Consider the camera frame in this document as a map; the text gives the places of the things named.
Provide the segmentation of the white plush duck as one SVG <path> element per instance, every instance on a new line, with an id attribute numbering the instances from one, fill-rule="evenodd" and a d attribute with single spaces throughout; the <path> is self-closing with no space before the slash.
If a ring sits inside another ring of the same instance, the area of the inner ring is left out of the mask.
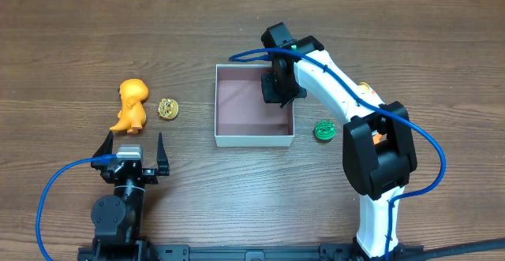
<path id="1" fill-rule="evenodd" d="M 371 95 L 375 95 L 375 96 L 378 96 L 376 94 L 376 91 L 371 88 L 366 82 L 360 82 L 358 85 L 357 85 L 363 92 L 367 93 L 367 94 L 371 94 Z M 373 131 L 372 132 L 372 140 L 373 140 L 373 143 L 374 144 L 378 144 L 382 138 L 382 134 L 380 134 L 378 131 Z"/>

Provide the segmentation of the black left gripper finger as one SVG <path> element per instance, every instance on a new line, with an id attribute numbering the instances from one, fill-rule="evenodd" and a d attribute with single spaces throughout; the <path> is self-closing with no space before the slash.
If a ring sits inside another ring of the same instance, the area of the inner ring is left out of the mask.
<path id="1" fill-rule="evenodd" d="M 92 156 L 94 158 L 94 161 L 92 161 L 90 165 L 93 169 L 102 170 L 103 168 L 108 167 L 111 160 L 110 156 L 112 155 L 113 142 L 114 134 L 112 131 L 109 131 L 106 139 Z"/>
<path id="2" fill-rule="evenodd" d="M 166 155 L 166 151 L 163 145 L 163 135 L 160 132 L 157 142 L 157 154 L 156 162 L 158 165 L 158 175 L 159 176 L 169 176 L 170 175 L 170 165 Z"/>

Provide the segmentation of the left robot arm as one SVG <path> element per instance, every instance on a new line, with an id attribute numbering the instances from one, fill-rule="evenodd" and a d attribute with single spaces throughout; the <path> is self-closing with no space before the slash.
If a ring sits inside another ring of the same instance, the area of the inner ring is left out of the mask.
<path id="1" fill-rule="evenodd" d="M 113 152 L 114 134 L 92 156 L 91 167 L 114 186 L 111 195 L 98 199 L 91 210 L 95 227 L 92 247 L 81 248 L 79 260 L 161 260 L 155 245 L 141 235 L 145 186 L 156 185 L 158 177 L 170 174 L 170 165 L 158 136 L 156 168 L 143 167 L 143 151 L 138 144 L 123 144 Z"/>

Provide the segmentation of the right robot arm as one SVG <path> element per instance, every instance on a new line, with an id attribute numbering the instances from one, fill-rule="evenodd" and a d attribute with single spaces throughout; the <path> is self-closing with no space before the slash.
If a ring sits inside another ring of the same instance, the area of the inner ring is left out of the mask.
<path id="1" fill-rule="evenodd" d="M 386 104 L 367 84 L 355 83 L 313 36 L 264 33 L 272 72 L 262 77 L 266 103 L 285 106 L 308 92 L 342 125 L 342 166 L 360 196 L 356 243 L 368 260 L 393 255 L 398 202 L 417 168 L 409 115 L 399 102 Z"/>

